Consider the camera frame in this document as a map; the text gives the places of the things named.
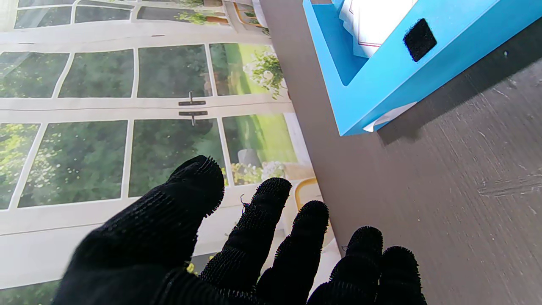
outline white paper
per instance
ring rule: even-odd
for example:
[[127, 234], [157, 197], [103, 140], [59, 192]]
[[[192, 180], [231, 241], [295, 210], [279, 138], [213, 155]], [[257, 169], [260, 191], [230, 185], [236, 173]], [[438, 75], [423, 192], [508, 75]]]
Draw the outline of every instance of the white paper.
[[354, 14], [352, 10], [352, 2], [357, 0], [345, 0], [343, 2], [343, 7], [339, 13], [339, 19], [343, 21], [343, 27], [350, 33], [350, 35], [355, 36], [354, 33]]
[[416, 103], [417, 101], [415, 101], [414, 103], [406, 104], [401, 107], [397, 107], [395, 109], [392, 109], [386, 112], [381, 117], [371, 122], [369, 125], [363, 127], [363, 130], [368, 131], [368, 132], [373, 132], [375, 130], [376, 125], [380, 125], [380, 124], [383, 124], [395, 119], [396, 117], [401, 115], [401, 113], [405, 112], [406, 110], [410, 109], [412, 106], [416, 105]]
[[364, 8], [361, 7], [363, 4], [363, 0], [352, 0], [352, 11], [354, 13], [354, 34], [352, 36], [352, 51], [355, 56], [359, 57], [368, 57], [365, 54], [365, 50], [362, 48], [362, 46], [358, 43], [358, 35], [359, 35], [359, 11], [363, 10]]
[[359, 0], [354, 22], [356, 45], [370, 58], [417, 0]]

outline blue plastic box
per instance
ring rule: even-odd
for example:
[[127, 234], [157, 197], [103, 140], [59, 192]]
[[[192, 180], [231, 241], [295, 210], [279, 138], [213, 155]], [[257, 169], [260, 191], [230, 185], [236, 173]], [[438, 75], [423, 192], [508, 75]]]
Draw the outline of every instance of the blue plastic box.
[[[409, 108], [542, 17], [542, 0], [418, 0], [366, 59], [352, 54], [342, 4], [303, 1], [341, 136], [381, 128], [389, 111]], [[415, 62], [403, 37], [422, 18], [437, 44]]]

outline black velcro patch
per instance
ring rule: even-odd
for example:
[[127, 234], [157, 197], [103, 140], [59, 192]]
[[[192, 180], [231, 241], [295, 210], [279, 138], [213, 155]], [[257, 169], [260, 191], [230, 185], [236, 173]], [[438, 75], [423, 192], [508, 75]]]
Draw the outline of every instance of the black velcro patch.
[[403, 41], [415, 62], [422, 59], [437, 44], [437, 40], [425, 19], [420, 19], [414, 24]]

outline window mural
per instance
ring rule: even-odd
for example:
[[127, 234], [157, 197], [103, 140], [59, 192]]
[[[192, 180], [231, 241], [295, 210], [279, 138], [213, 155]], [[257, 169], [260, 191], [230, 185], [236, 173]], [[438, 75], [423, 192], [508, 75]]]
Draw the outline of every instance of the window mural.
[[[265, 179], [293, 185], [272, 249], [321, 200], [250, 1], [6, 1], [0, 247], [12, 248], [0, 252], [0, 304], [48, 305], [78, 242], [196, 155], [217, 161], [226, 188], [202, 222], [195, 274]], [[328, 230], [315, 286], [339, 258]]]

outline green lawn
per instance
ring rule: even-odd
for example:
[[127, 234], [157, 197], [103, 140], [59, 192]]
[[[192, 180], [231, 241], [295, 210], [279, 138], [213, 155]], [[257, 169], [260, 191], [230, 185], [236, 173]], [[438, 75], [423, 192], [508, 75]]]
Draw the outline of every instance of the green lawn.
[[297, 162], [283, 115], [236, 117], [245, 148], [257, 150], [261, 161]]
[[228, 68], [230, 69], [230, 77], [228, 86], [232, 94], [250, 94], [250, 93], [267, 93], [268, 91], [253, 82], [250, 77], [243, 71], [243, 66], [252, 62], [253, 54], [265, 51], [269, 47], [264, 45], [248, 45], [241, 43], [226, 43], [224, 46], [226, 57], [228, 59]]

